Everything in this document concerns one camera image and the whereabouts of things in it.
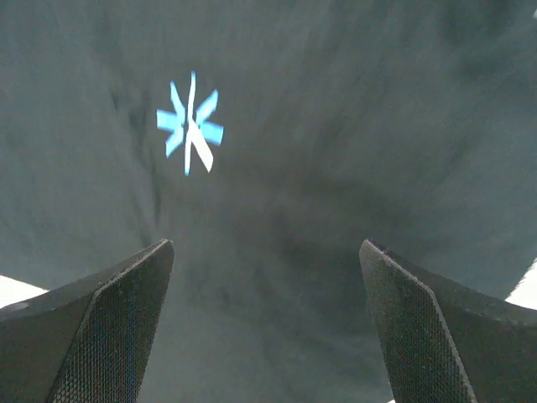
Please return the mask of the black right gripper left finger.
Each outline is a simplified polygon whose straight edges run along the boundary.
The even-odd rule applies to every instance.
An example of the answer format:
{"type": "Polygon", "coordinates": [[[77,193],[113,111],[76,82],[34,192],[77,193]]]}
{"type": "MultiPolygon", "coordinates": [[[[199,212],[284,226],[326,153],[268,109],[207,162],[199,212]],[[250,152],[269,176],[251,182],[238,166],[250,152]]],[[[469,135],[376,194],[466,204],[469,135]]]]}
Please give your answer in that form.
{"type": "Polygon", "coordinates": [[[1,310],[3,402],[134,402],[174,262],[167,239],[1,310]]]}

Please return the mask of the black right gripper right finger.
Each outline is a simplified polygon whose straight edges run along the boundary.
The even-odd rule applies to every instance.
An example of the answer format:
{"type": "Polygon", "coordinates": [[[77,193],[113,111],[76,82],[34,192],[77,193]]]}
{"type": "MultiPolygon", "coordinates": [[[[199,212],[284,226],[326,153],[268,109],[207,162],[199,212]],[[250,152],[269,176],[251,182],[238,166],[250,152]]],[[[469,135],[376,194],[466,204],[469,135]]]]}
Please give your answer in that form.
{"type": "Polygon", "coordinates": [[[363,283],[397,402],[534,402],[536,312],[365,240],[363,283]]]}

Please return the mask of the black t-shirt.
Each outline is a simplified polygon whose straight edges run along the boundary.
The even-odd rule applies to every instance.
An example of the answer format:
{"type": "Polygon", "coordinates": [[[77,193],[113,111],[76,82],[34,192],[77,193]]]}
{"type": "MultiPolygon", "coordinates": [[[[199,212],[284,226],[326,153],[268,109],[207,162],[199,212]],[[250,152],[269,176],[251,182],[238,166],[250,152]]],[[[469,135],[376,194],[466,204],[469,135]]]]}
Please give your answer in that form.
{"type": "Polygon", "coordinates": [[[1,271],[160,239],[142,402],[387,402],[373,239],[534,301],[533,1],[4,1],[1,271]]]}

